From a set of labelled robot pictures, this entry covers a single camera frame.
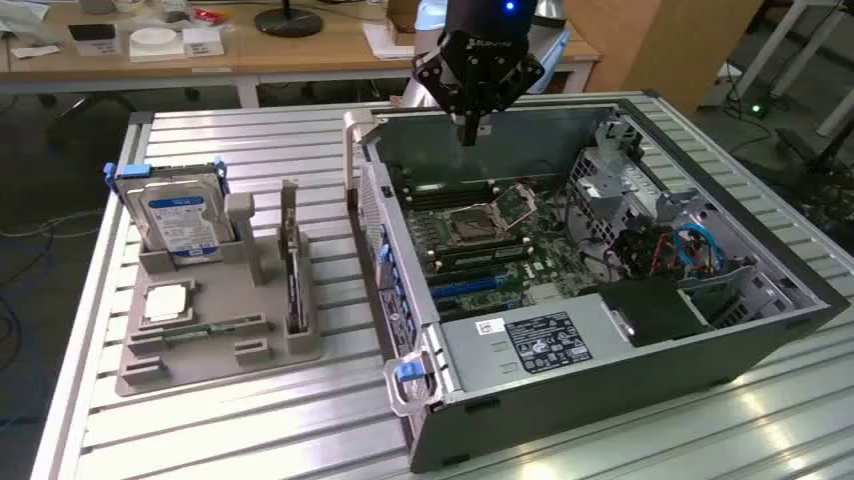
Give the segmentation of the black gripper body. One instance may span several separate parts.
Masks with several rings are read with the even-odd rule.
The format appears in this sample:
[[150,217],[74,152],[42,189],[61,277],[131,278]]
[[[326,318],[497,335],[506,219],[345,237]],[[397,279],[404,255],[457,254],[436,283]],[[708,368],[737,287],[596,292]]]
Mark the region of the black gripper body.
[[529,48],[533,1],[452,1],[440,54],[450,83],[438,96],[454,114],[505,110],[536,82]]

